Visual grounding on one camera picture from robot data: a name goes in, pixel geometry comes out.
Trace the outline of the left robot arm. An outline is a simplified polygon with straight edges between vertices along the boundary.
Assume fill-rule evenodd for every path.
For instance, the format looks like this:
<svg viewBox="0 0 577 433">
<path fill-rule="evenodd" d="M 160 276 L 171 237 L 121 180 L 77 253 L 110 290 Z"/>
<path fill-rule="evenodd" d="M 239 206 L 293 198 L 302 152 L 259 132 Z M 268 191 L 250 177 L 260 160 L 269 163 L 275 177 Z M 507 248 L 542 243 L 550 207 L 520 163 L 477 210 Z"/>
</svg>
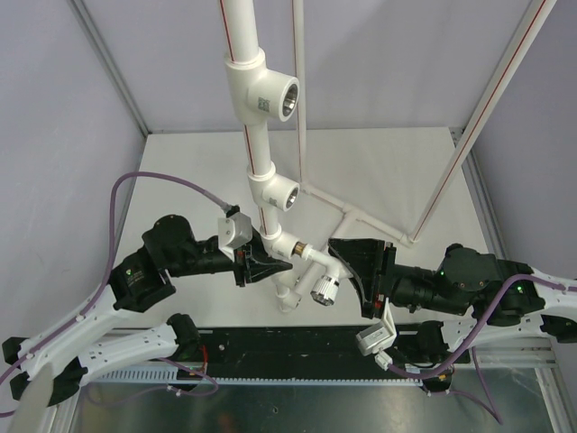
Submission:
<svg viewBox="0 0 577 433">
<path fill-rule="evenodd" d="M 172 314 L 164 323 L 107 343 L 101 337 L 125 320 L 136 319 L 175 294 L 172 279 L 231 272 L 237 286 L 288 271 L 291 263 L 270 257 L 259 233 L 232 255 L 218 238 L 198 241 L 183 216 L 159 219 L 142 236 L 143 245 L 110 272 L 75 311 L 35 337 L 13 336 L 2 344 L 4 360 L 19 373 L 9 386 L 18 401 L 45 364 L 53 373 L 50 405 L 67 400 L 96 377 L 131 364 L 157 358 L 195 361 L 206 355 L 193 319 Z"/>
</svg>

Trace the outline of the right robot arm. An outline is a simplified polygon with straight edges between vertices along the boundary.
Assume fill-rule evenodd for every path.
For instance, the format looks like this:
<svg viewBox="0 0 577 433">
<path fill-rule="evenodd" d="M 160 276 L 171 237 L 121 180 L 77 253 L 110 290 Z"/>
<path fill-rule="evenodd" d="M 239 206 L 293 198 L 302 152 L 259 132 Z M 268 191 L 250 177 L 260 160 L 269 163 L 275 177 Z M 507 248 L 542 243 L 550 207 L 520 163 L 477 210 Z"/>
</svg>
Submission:
<svg viewBox="0 0 577 433">
<path fill-rule="evenodd" d="M 386 304 L 485 318 L 487 327 L 518 327 L 539 317 L 536 331 L 560 344 L 576 340 L 576 282 L 539 272 L 526 263 L 449 245 L 434 270 L 396 262 L 397 249 L 382 240 L 332 238 L 328 252 L 350 274 L 364 318 L 379 318 Z"/>
</svg>

